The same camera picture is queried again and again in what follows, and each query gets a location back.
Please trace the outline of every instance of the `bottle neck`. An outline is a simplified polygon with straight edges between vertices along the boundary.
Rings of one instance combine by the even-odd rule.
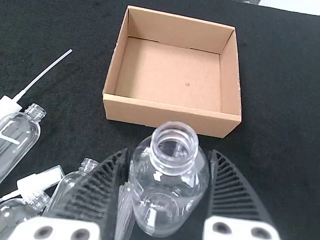
[[[36,122],[40,122],[47,114],[42,107],[35,103],[32,103],[26,110],[24,110],[24,112]]]
[[[85,158],[79,167],[81,174],[90,173],[99,163],[91,158]]]
[[[50,197],[44,192],[34,192],[25,201],[37,212],[41,213],[50,202]]]
[[[159,172],[179,176],[194,165],[198,145],[198,136],[190,126],[169,121],[151,136],[150,161]]]

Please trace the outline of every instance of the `black cloth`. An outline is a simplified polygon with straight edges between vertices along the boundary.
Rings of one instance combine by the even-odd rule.
[[[74,52],[19,102],[37,103],[47,116],[0,194],[58,164],[68,173],[84,157],[102,161],[153,132],[105,117],[102,89],[127,5],[236,27],[242,123],[224,139],[199,136],[199,143],[236,164],[282,239],[318,239],[320,18],[228,0],[1,1],[0,97],[13,97],[69,48]],[[207,204],[205,198],[167,239],[202,239]],[[152,238],[136,226],[131,239]]]

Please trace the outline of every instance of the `white spray nozzle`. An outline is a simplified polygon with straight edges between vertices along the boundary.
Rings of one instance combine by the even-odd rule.
[[[3,96],[0,99],[0,119],[9,114],[19,112],[22,109],[22,106],[18,104],[18,101],[22,98],[23,95],[50,69],[52,69],[56,64],[58,64],[62,59],[68,56],[72,52],[72,49],[69,49],[65,54],[55,60],[50,66],[48,66],[43,72],[41,72],[35,79],[32,80],[21,92],[19,92],[13,99],[8,96]]]
[[[16,103],[22,98],[23,95],[43,76],[45,75],[50,69],[52,69],[55,65],[57,65],[62,59],[64,59],[66,56],[68,56],[72,52],[72,49],[69,49],[65,54],[63,54],[61,57],[59,57],[57,60],[55,60],[53,63],[51,63],[50,66],[48,66],[45,70],[43,70],[38,76],[36,76],[35,79],[33,79],[28,86],[26,86],[21,92],[19,92],[12,100]]]
[[[16,181],[17,190],[0,198],[0,202],[14,198],[21,195],[22,198],[27,199],[35,192],[45,191],[48,188],[58,184],[65,176],[64,171],[60,165],[54,166],[41,173],[34,173]]]

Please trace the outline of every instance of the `transparent bottle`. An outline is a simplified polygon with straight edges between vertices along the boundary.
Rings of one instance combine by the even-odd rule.
[[[129,182],[140,228],[154,237],[176,232],[209,183],[208,162],[195,131],[174,121],[158,127],[135,149]]]
[[[45,115],[46,111],[33,103],[24,112],[0,121],[0,183],[39,139],[39,122]]]
[[[41,215],[49,201],[45,192],[35,192],[28,199],[14,198],[0,204],[0,238],[8,239],[18,224]]]
[[[45,209],[43,216],[46,216],[49,211],[61,204],[61,197],[72,189],[77,181],[79,181],[87,173],[91,172],[99,163],[93,159],[85,158],[81,163],[78,171],[73,171],[65,175],[58,186],[56,187],[48,207]]]

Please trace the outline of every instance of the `cardboard box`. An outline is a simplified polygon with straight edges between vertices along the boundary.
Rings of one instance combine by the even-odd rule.
[[[128,6],[103,104],[109,120],[225,137],[241,122],[235,28]]]

